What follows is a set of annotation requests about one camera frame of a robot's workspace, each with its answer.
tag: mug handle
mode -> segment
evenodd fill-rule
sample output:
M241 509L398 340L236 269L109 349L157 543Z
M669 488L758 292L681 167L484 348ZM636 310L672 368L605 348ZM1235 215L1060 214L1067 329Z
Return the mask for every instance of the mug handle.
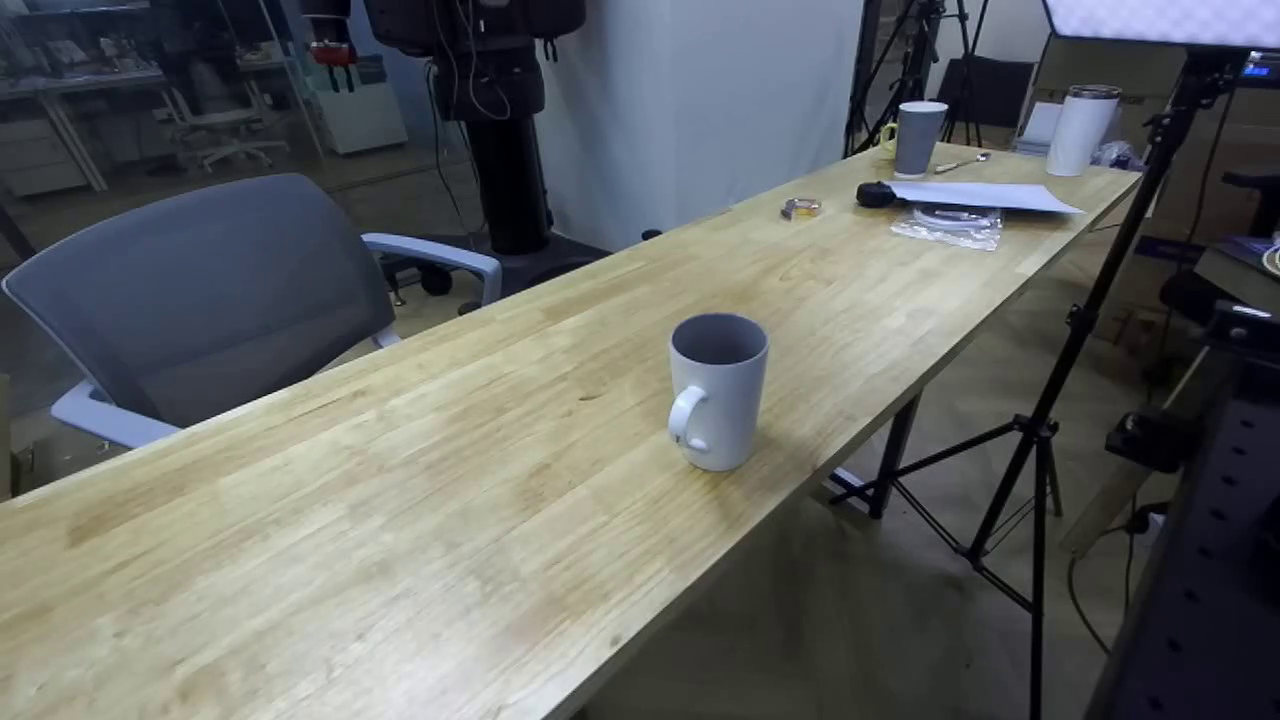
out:
M671 439L681 447L698 452L707 452L707 443L689 437L689 418L692 416L694 407L698 407L703 400L707 400L707 391L698 386L689 386L676 396L676 402L671 405L671 415L667 416L667 432L671 433Z
M886 137L890 133L890 131L893 132L893 137ZM888 123L884 127L882 127L878 142L879 142L879 146L883 147L886 152L888 152L890 158L896 156L897 155L897 123Z

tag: spoon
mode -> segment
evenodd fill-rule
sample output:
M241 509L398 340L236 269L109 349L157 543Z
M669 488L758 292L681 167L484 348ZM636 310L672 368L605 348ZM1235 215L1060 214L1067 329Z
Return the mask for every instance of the spoon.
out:
M987 160L991 160L991 152L979 152L978 156L974 158L973 160L965 160L963 163L947 163L946 165L938 165L937 168L933 168L933 174L941 176L942 173L950 173L951 170L954 170L956 168L963 168L963 167L973 164L973 163L986 163Z

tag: softbox light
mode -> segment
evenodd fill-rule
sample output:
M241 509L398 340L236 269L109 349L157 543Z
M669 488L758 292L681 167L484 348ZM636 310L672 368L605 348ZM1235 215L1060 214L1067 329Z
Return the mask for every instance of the softbox light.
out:
M1280 0L1044 0L1062 37L1280 49Z

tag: gray mesh chair back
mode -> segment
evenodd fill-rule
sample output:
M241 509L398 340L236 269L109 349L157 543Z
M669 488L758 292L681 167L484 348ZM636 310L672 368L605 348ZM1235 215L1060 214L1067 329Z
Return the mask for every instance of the gray mesh chair back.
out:
M178 427L302 380L394 319L360 234L296 174L131 210L5 290L111 402Z

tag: chair wheel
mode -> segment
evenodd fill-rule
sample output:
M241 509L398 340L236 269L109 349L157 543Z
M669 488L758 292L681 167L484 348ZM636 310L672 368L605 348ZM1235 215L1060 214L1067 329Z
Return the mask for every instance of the chair wheel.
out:
M421 279L419 284L428 295L439 297L442 295L448 295L453 290L453 275L448 270L438 265L419 265L417 268Z

